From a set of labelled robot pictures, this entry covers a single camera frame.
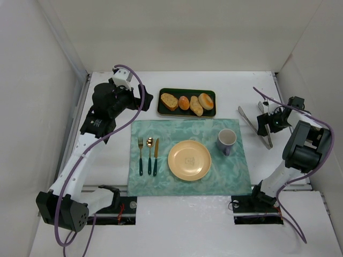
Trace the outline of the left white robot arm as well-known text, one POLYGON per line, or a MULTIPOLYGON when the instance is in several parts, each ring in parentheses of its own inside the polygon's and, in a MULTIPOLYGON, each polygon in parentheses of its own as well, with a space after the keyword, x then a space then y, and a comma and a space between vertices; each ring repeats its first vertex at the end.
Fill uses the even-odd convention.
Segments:
POLYGON ((39 192, 36 204, 43 221, 56 229, 79 232, 88 217, 104 208, 116 209, 120 205, 119 189, 100 185, 94 192, 81 196, 85 178, 91 164, 117 131, 116 121, 125 109, 147 111, 153 96, 139 84, 140 97, 124 80, 109 79, 94 87, 90 107, 76 147, 58 179, 48 192, 39 192))

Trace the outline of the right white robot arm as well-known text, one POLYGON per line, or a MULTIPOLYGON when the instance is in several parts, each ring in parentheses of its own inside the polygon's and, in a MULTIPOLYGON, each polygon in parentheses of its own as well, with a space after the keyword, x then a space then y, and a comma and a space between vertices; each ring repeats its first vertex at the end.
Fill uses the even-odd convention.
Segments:
POLYGON ((288 127, 293 129, 282 153, 281 164, 252 190, 252 199, 270 206, 275 204, 281 186, 318 167, 327 156, 332 140, 329 129, 304 115, 303 98, 291 97, 287 105, 257 117, 259 136, 267 136, 268 130, 277 133, 288 127))

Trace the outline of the stainless steel tongs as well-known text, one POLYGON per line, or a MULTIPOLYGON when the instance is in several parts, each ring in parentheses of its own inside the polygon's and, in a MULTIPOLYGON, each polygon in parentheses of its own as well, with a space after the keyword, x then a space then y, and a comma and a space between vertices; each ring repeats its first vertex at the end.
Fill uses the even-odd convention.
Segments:
POLYGON ((237 107, 237 110, 239 112, 239 114, 241 115, 241 117, 243 118, 243 120, 247 123, 247 125, 251 128, 251 130, 253 131, 253 133, 258 137, 258 139, 262 142, 262 144, 268 149, 272 149, 273 148, 273 143, 271 140, 271 136, 269 134, 269 131, 267 133, 267 136, 262 136, 258 134, 258 128, 256 127, 256 125, 248 118, 248 116, 245 114, 245 112, 243 111, 242 107, 239 105, 237 107))

